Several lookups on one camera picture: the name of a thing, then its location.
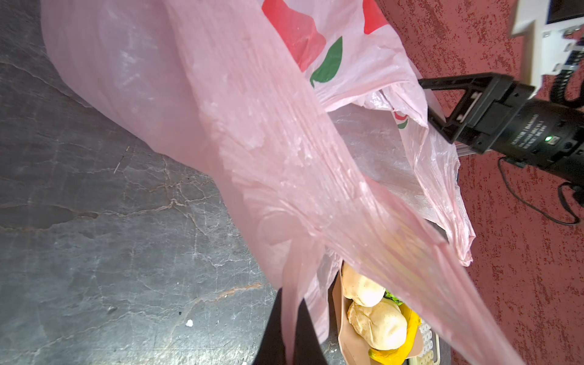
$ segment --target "thin black wire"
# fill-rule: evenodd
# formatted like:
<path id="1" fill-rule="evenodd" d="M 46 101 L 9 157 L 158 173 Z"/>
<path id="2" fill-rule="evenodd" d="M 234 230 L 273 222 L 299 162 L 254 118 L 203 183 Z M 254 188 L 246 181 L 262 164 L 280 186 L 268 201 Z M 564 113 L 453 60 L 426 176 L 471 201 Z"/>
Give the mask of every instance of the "thin black wire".
<path id="1" fill-rule="evenodd" d="M 562 204 L 562 207 L 564 207 L 564 209 L 571 215 L 574 217 L 574 222 L 569 223 L 569 222 L 562 222 L 560 220 L 557 220 L 556 218 L 550 216 L 549 214 L 547 214 L 546 212 L 538 209 L 537 207 L 531 205 L 530 203 L 526 202 L 525 200 L 521 199 L 519 197 L 519 195 L 517 195 L 513 189 L 511 188 L 511 186 L 509 185 L 509 182 L 507 181 L 507 178 L 505 177 L 505 173 L 503 171 L 503 167 L 501 166 L 501 161 L 506 159 L 506 157 L 501 157 L 499 158 L 499 161 L 497 161 L 497 166 L 499 167 L 499 171 L 501 172 L 501 177 L 503 178 L 503 182 L 505 183 L 505 186 L 507 187 L 507 189 L 509 190 L 509 193 L 511 193 L 515 198 L 517 198 L 520 202 L 522 202 L 523 204 L 527 205 L 528 207 L 530 207 L 531 209 L 541 213 L 545 218 L 549 219 L 550 221 L 557 223 L 557 224 L 561 224 L 561 225 L 578 225 L 580 224 L 580 218 L 578 218 L 578 216 L 572 211 L 572 209 L 570 208 L 570 205 L 568 204 L 568 202 L 566 201 L 566 197 L 564 196 L 564 191 L 562 190 L 562 188 L 564 186 L 569 186 L 572 187 L 572 184 L 569 182 L 565 182 L 561 185 L 558 186 L 558 197 L 559 197 L 559 202 Z"/>

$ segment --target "red printed shape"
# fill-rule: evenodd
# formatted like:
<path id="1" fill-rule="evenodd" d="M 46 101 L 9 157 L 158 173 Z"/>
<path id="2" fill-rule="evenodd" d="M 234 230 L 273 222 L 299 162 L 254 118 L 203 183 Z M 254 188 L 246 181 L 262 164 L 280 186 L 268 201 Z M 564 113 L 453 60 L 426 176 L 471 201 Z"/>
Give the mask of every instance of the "red printed shape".
<path id="1" fill-rule="evenodd" d="M 265 0 L 262 10 L 284 40 L 300 71 L 306 71 L 326 46 L 326 39 L 318 33 L 314 19 L 290 9 L 284 0 Z"/>
<path id="2" fill-rule="evenodd" d="M 365 34 L 371 34 L 389 24 L 375 0 L 363 0 L 363 15 L 365 16 Z"/>

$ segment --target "red textured surface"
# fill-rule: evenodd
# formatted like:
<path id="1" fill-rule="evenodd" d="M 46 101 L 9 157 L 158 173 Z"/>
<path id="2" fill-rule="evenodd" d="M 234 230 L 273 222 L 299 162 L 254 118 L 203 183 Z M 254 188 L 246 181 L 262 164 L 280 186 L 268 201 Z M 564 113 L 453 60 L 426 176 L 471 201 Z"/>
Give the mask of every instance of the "red textured surface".
<path id="1" fill-rule="evenodd" d="M 488 71 L 519 76 L 522 39 L 507 37 L 514 2 L 378 3 L 425 77 Z M 571 85 L 583 77 L 580 70 Z M 538 97 L 548 98 L 550 80 Z M 440 99 L 446 110 L 456 103 L 452 96 Z M 477 233 L 468 272 L 527 364 L 584 364 L 583 228 L 554 224 L 515 200 L 497 170 L 498 157 L 493 152 L 461 158 L 459 184 Z M 521 196 L 569 218 L 556 194 L 560 179 L 532 168 L 506 170 Z M 584 209 L 575 210 L 584 216 Z M 465 361 L 454 354 L 454 363 Z"/>

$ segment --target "yellow vegetable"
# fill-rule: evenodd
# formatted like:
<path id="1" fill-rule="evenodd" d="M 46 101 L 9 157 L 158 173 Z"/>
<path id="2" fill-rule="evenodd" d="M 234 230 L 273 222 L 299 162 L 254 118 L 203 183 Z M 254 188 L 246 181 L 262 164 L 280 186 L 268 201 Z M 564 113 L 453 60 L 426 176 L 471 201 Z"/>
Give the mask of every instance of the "yellow vegetable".
<path id="1" fill-rule="evenodd" d="M 408 321 L 408 333 L 406 334 L 405 343 L 399 349 L 395 350 L 369 350 L 369 357 L 383 365 L 401 365 L 404 363 L 406 357 L 412 351 L 416 332 L 422 323 L 422 320 L 416 312 L 412 311 L 407 305 L 400 305 L 399 310 L 404 315 L 406 321 Z"/>

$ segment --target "red carpet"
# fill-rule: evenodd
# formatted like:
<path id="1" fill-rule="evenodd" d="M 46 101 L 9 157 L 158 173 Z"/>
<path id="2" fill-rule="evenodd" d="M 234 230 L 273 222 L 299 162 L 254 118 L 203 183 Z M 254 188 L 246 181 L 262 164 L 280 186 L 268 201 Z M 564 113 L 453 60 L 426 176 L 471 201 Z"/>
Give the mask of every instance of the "red carpet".
<path id="1" fill-rule="evenodd" d="M 523 40 L 507 38 L 513 2 L 378 2 L 425 77 L 489 71 L 519 76 Z M 573 91 L 583 77 L 580 70 Z M 548 98 L 551 79 L 539 98 Z M 452 95 L 440 98 L 447 112 L 456 103 Z M 468 272 L 527 364 L 584 364 L 583 227 L 554 224 L 518 202 L 503 185 L 497 158 L 495 152 L 461 158 L 460 187 L 477 233 Z M 568 220 L 556 193 L 560 179 L 506 167 L 521 196 Z M 584 217 L 584 209 L 575 210 Z M 454 363 L 466 362 L 455 354 Z"/>

